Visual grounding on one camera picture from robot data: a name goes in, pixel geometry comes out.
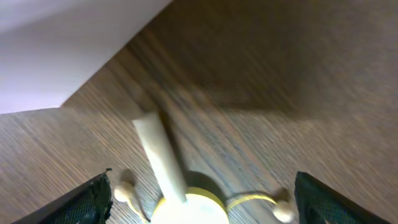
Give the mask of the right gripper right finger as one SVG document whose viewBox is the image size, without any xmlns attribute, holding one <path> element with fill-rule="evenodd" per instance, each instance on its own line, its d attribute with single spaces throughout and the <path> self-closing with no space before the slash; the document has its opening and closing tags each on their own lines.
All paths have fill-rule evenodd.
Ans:
<svg viewBox="0 0 398 224">
<path fill-rule="evenodd" d="M 388 224 L 306 172 L 295 178 L 300 224 Z"/>
</svg>

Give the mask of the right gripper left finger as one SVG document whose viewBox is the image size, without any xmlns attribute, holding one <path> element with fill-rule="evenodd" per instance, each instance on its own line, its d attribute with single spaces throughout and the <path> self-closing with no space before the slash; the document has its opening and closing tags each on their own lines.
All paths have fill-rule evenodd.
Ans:
<svg viewBox="0 0 398 224">
<path fill-rule="evenodd" d="M 107 172 L 98 174 L 12 224 L 102 224 L 111 216 L 112 190 Z"/>
</svg>

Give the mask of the yellow wooden rattle drum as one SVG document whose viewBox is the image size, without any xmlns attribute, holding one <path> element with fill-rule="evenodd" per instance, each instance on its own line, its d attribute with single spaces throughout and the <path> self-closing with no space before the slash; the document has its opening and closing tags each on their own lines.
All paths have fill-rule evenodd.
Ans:
<svg viewBox="0 0 398 224">
<path fill-rule="evenodd" d="M 158 113 L 149 113 L 132 120 L 143 149 L 150 162 L 163 197 L 152 217 L 147 219 L 134 207 L 135 189 L 129 182 L 120 182 L 114 190 L 117 201 L 128 204 L 143 223 L 229 224 L 229 212 L 250 200 L 265 200 L 274 205 L 273 216 L 282 223 L 290 223 L 295 216 L 292 206 L 285 200 L 276 200 L 264 194 L 246 194 L 225 205 L 208 190 L 187 185 L 178 165 L 164 125 Z"/>
</svg>

